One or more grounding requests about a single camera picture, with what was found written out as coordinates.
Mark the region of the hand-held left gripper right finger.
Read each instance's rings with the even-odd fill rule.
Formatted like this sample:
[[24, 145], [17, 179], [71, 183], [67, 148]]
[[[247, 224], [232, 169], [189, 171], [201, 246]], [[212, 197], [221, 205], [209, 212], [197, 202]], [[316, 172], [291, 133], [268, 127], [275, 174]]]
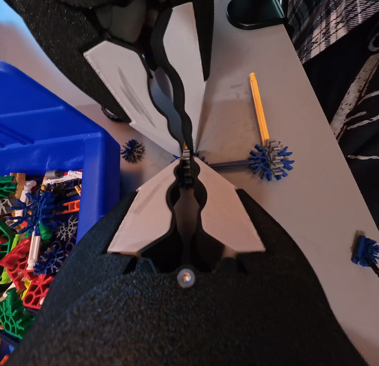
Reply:
[[192, 158], [194, 195], [199, 204], [191, 250], [197, 256], [265, 252], [238, 189], [199, 158]]

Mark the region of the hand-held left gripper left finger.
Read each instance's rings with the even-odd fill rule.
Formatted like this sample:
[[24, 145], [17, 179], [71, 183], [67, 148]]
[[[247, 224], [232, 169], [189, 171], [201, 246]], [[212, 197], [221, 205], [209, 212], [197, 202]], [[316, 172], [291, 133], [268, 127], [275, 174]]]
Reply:
[[180, 199], [182, 160], [175, 160], [136, 190], [136, 196], [107, 249], [136, 255], [167, 235], [175, 225], [174, 206]]

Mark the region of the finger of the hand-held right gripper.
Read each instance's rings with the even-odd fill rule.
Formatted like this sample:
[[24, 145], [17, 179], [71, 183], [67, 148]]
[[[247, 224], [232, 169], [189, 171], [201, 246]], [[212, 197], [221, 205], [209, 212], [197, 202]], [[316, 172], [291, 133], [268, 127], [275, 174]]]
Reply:
[[171, 84], [173, 105], [181, 119], [184, 142], [195, 153], [206, 81], [193, 3], [161, 12], [152, 30], [150, 44], [157, 65]]
[[182, 153], [167, 115], [154, 102], [150, 69], [135, 47], [114, 39], [103, 40], [83, 56], [130, 118], [131, 127], [169, 153]]

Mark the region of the dark blue plastic rod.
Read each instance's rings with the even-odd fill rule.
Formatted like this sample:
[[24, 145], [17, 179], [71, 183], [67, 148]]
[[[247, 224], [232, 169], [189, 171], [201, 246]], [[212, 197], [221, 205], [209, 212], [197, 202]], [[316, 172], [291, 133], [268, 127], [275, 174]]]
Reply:
[[227, 161], [227, 162], [219, 162], [219, 163], [213, 163], [213, 164], [207, 164], [212, 169], [225, 169], [225, 168], [236, 168], [236, 167], [242, 167], [242, 166], [250, 166], [252, 164], [252, 161], [247, 160], [235, 160], [235, 161]]

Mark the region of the blue grey snowflake connector cluster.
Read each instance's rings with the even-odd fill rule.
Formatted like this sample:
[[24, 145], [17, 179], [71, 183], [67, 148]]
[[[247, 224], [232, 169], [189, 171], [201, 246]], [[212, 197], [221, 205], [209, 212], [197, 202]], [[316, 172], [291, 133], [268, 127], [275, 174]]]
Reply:
[[281, 180], [288, 176], [287, 171], [293, 170], [292, 152], [283, 147], [280, 141], [268, 139], [263, 145], [256, 144], [250, 151], [249, 165], [254, 174], [267, 181]]

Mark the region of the grey gear blue connector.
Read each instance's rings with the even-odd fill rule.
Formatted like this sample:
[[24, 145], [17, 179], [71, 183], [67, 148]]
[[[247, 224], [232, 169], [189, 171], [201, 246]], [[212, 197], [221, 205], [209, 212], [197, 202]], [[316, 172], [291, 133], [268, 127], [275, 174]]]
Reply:
[[179, 172], [179, 180], [174, 184], [174, 188], [193, 188], [194, 187], [194, 177], [191, 170], [191, 161], [189, 150], [184, 151], [184, 160], [182, 161], [182, 166]]

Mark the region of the blue bin of toy parts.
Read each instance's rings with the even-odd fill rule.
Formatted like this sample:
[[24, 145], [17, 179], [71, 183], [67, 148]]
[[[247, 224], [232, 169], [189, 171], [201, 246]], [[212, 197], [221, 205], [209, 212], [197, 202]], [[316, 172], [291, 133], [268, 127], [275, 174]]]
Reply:
[[120, 145], [102, 127], [16, 67], [1, 61], [1, 176], [82, 170], [77, 243], [5, 365], [87, 365], [105, 357], [115, 329], [101, 287], [129, 260], [107, 253], [120, 225]]

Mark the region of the grey black toy wheel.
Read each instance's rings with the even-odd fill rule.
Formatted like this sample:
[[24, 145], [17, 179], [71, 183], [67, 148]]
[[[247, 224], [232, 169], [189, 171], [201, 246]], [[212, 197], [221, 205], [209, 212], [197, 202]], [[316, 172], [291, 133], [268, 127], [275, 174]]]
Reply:
[[118, 117], [117, 115], [111, 113], [109, 110], [107, 110], [103, 105], [100, 106], [102, 113], [112, 122], [116, 123], [123, 123], [125, 122], [122, 118]]

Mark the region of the small grey blue connector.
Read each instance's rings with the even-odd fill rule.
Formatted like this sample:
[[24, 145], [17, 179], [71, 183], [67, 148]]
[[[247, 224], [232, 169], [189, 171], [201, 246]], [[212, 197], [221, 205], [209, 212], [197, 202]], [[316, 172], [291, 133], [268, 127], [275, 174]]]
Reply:
[[144, 144], [135, 139], [129, 140], [121, 149], [121, 157], [129, 163], [136, 164], [143, 159], [145, 153]]

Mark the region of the black stand foot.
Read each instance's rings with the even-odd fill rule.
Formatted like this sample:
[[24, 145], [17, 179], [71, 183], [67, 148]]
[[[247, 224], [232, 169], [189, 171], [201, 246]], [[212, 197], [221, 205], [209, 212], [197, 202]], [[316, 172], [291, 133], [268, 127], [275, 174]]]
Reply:
[[226, 16], [239, 29], [256, 30], [288, 22], [289, 0], [231, 0]]

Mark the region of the pile of colourful toy pieces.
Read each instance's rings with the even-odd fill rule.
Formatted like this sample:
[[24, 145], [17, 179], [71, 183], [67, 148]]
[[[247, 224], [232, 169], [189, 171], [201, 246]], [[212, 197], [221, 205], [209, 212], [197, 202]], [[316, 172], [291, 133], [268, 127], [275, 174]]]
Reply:
[[0, 178], [1, 340], [17, 344], [25, 337], [77, 243], [82, 173]]

